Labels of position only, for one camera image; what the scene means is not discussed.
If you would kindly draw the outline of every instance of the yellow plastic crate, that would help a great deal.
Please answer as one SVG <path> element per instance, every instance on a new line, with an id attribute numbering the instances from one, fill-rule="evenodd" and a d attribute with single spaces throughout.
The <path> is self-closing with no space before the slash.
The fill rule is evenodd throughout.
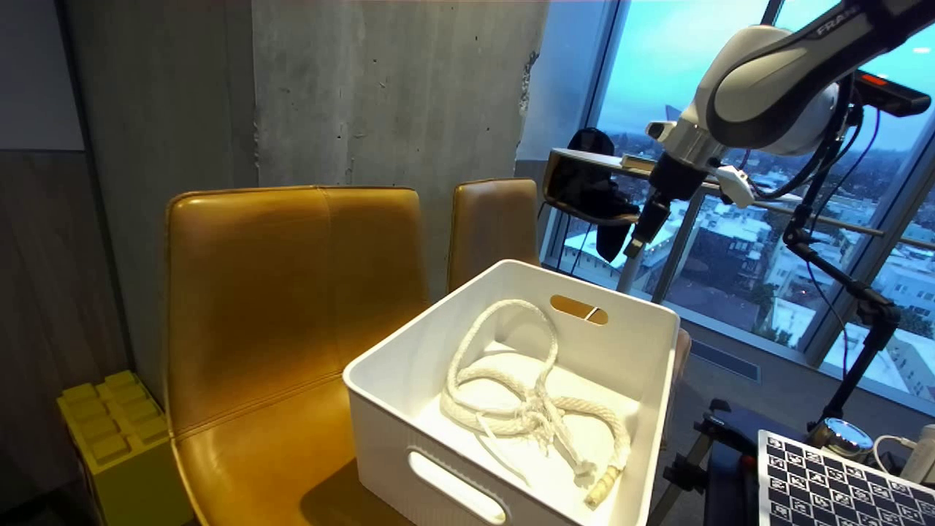
<path id="1" fill-rule="evenodd" d="M 58 395 L 109 526 L 195 524 L 170 449 L 166 416 L 132 372 Z"/>

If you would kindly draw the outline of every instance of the bin handle cutout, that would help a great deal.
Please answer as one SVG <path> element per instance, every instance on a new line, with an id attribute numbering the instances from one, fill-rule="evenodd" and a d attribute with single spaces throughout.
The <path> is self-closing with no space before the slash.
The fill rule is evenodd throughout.
<path id="1" fill-rule="evenodd" d="M 430 455 L 410 449 L 410 467 L 417 478 L 430 481 L 436 490 L 448 494 L 449 500 L 455 500 L 486 524 L 495 524 L 495 526 L 505 524 L 505 509 L 495 496 L 483 494 L 479 489 L 449 472 L 444 464 L 433 462 Z"/>
<path id="2" fill-rule="evenodd" d="M 607 310 L 597 306 L 597 303 L 584 303 L 568 294 L 552 294 L 549 303 L 568 316 L 584 319 L 591 323 L 607 323 Z"/>

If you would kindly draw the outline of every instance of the chair backrest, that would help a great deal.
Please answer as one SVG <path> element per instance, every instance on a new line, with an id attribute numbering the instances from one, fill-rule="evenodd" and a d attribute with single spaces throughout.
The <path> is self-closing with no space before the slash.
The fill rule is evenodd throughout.
<path id="1" fill-rule="evenodd" d="M 166 209 L 175 437 L 334 380 L 426 306 L 416 189 L 251 186 Z"/>
<path id="2" fill-rule="evenodd" d="M 539 264 L 539 183 L 533 177 L 495 177 L 455 186 L 448 290 L 502 256 Z"/>

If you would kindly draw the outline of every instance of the sky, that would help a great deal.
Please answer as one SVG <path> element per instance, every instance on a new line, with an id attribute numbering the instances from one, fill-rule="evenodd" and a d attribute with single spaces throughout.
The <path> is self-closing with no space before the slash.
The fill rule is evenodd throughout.
<path id="1" fill-rule="evenodd" d="M 778 20 L 783 30 L 822 14 L 832 0 L 787 0 Z M 664 107 L 685 107 L 723 43 L 743 27 L 761 20 L 765 0 L 635 0 L 612 68 L 598 125 L 607 132 L 642 132 L 653 120 L 667 120 Z M 935 94 L 935 27 L 918 31 L 866 69 Z M 924 116 L 885 116 L 878 136 L 880 148 L 908 148 L 924 132 Z"/>

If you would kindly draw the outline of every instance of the yellow chair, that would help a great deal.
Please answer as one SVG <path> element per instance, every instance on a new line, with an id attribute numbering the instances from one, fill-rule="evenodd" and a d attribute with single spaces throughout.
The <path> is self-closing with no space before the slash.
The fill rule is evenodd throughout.
<path id="1" fill-rule="evenodd" d="M 539 186 L 533 177 L 471 180 L 454 193 L 448 290 L 502 256 L 539 264 Z"/>
<path id="2" fill-rule="evenodd" d="M 413 189 L 184 193 L 166 418 L 201 524 L 403 524 L 355 464 L 341 367 L 426 306 Z"/>

